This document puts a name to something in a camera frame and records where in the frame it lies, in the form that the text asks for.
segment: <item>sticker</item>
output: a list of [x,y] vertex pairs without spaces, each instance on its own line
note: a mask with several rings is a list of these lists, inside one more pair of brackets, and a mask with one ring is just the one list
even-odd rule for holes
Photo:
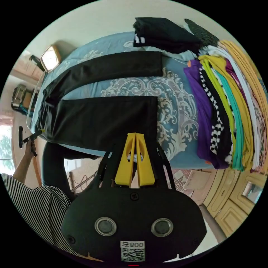
[[145,262],[144,241],[120,241],[122,262]]

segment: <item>person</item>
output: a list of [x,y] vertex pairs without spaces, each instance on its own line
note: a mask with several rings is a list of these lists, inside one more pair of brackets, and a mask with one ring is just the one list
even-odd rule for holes
[[80,256],[72,250],[61,233],[65,213],[77,196],[70,190],[64,159],[96,159],[98,156],[47,142],[42,157],[42,186],[31,189],[25,185],[25,179],[33,152],[35,144],[29,140],[13,176],[1,174],[6,190],[20,215],[43,240],[54,248]]

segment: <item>blue bedspread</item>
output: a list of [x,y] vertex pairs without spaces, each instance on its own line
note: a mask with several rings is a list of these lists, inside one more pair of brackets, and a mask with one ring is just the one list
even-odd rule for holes
[[[144,50],[133,47],[133,32],[117,33],[92,41],[73,51],[43,82],[37,98],[31,129],[38,118],[43,90],[63,71],[80,62],[118,52]],[[173,168],[211,168],[196,155],[197,109],[191,88],[183,69],[187,62],[163,56],[162,77],[121,78],[91,83],[73,90],[63,99],[84,99],[109,96],[157,96],[157,140]],[[103,156],[104,152],[65,147]]]

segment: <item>screw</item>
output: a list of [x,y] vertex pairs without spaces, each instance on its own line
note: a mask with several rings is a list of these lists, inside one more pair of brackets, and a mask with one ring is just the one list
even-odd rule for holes
[[139,195],[138,195],[137,193],[132,193],[132,194],[130,195],[130,199],[131,199],[132,201],[137,201],[137,200],[139,199]]
[[67,240],[70,244],[74,244],[75,243],[75,239],[71,236],[71,235],[68,235],[67,236]]
[[199,246],[200,245],[200,240],[198,238],[195,238],[193,240],[193,246]]

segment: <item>white shirt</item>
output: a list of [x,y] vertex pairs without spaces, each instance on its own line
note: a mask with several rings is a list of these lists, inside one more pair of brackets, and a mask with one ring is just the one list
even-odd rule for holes
[[61,225],[71,202],[58,188],[40,186],[31,189],[7,174],[1,174],[6,190],[26,223],[46,242],[71,254],[61,233]]

